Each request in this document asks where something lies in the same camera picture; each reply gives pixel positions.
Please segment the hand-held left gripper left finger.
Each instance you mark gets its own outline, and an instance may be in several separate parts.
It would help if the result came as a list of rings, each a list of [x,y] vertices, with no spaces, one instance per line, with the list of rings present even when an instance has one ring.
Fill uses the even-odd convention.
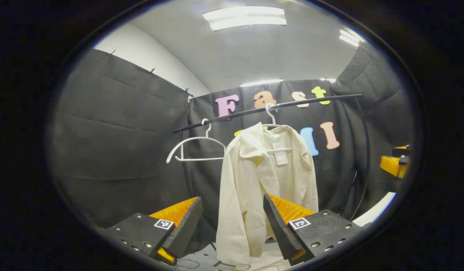
[[[137,253],[173,266],[186,256],[202,212],[201,197],[194,197],[150,215],[134,213],[104,233]]]

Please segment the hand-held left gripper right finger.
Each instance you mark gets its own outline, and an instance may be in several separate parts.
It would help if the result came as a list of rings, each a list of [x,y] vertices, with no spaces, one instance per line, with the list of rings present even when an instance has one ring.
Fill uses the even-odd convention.
[[[282,256],[292,266],[322,260],[365,230],[333,211],[313,212],[273,194],[264,195],[263,208]]]

